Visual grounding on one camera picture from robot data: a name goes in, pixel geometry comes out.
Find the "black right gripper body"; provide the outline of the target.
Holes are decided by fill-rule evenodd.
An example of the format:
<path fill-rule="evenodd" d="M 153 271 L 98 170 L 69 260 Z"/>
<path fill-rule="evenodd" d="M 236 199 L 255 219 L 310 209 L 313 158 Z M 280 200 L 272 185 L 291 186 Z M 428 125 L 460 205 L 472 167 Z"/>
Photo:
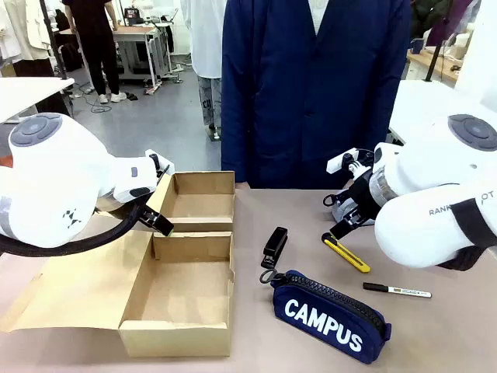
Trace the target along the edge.
<path fill-rule="evenodd" d="M 353 181 L 349 187 L 349 197 L 356 203 L 356 207 L 346 214 L 348 222 L 366 222 L 375 220 L 380 212 L 380 205 L 373 199 L 370 192 L 370 178 L 373 175 L 371 169 Z"/>

